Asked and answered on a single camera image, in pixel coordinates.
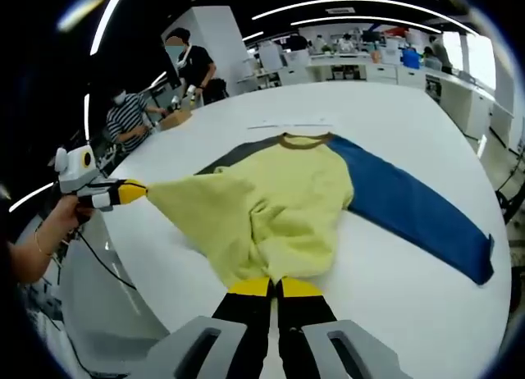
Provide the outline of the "person's left hand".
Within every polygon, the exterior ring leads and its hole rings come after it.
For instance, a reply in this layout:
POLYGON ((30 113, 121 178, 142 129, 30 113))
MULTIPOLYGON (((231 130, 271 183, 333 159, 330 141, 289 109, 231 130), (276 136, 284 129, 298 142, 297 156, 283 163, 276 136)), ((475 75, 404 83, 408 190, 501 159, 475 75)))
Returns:
POLYGON ((38 230, 41 248, 50 249, 58 245, 69 232, 80 225, 80 217, 90 219, 93 213, 94 210, 81 205, 75 195, 60 198, 38 230))

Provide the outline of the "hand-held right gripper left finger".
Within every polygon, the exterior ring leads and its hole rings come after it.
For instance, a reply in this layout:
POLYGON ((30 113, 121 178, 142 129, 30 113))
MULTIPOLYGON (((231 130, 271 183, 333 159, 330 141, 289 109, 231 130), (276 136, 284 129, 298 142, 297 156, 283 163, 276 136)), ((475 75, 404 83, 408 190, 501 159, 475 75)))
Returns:
POLYGON ((199 316, 158 342, 142 378, 258 378, 267 356, 274 285, 258 277, 233 285, 211 317, 199 316))

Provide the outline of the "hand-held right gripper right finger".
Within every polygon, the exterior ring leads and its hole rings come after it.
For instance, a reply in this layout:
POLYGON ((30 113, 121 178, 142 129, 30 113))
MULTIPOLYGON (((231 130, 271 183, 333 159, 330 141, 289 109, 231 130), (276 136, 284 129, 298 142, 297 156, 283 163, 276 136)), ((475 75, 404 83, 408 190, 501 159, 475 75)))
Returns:
POLYGON ((407 378, 397 353, 351 320, 339 320, 313 284, 276 285, 279 355, 288 378, 407 378))

